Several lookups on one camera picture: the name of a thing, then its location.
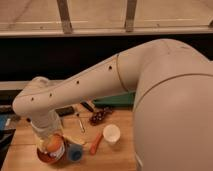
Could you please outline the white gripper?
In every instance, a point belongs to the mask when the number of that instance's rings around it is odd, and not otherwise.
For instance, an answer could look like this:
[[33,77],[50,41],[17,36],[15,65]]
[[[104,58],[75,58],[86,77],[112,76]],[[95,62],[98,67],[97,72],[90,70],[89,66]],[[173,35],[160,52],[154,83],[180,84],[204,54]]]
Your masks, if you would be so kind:
[[36,146],[43,153],[46,152],[43,139],[46,139],[53,134],[62,134],[61,120],[55,111],[50,111],[42,115],[32,116],[31,126],[37,135],[35,136]]

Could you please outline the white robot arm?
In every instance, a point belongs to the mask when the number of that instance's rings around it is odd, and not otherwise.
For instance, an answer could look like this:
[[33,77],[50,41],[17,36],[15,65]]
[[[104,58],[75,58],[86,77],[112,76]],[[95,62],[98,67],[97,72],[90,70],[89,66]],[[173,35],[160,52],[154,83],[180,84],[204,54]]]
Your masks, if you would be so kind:
[[143,43],[55,85],[36,77],[12,106],[44,139],[60,129],[57,108],[131,91],[137,171],[213,171],[213,61],[178,40]]

